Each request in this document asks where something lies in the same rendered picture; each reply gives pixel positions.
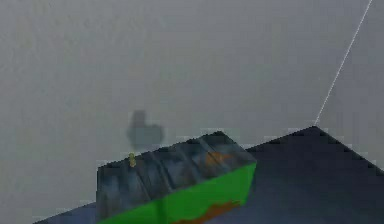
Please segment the green box with dark top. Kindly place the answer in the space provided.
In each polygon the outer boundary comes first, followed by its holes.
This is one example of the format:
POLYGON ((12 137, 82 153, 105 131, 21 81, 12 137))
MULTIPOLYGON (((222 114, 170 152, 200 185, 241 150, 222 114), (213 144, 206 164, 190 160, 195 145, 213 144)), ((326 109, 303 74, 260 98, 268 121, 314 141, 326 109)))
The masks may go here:
POLYGON ((246 203, 257 160, 222 131, 97 170, 96 224, 203 224, 246 203))

